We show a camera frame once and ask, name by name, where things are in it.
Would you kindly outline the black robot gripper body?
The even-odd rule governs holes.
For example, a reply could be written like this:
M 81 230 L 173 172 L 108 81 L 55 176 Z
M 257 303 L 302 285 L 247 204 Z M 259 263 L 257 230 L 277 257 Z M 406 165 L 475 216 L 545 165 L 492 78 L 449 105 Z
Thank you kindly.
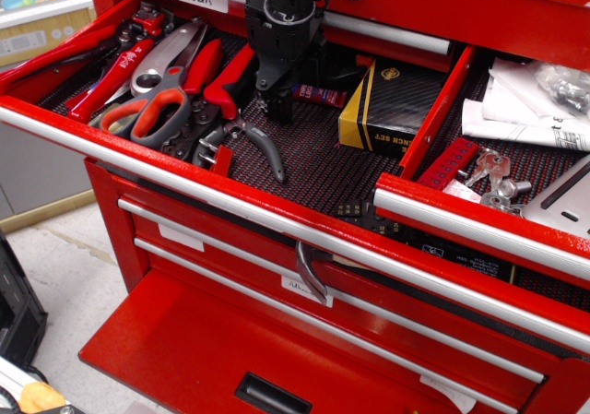
M 256 88 L 278 86 L 308 51 L 329 0 L 246 0 L 244 15 L 250 47 L 258 57 Z

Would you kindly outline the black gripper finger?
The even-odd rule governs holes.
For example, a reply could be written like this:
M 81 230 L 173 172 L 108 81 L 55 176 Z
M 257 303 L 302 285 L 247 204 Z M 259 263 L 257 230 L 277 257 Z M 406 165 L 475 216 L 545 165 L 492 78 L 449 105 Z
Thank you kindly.
M 269 115 L 271 108 L 272 96 L 267 90 L 256 91 L 256 107 L 263 115 Z
M 275 89 L 269 95 L 269 119 L 279 124 L 291 124 L 293 120 L 293 96 L 291 89 Z

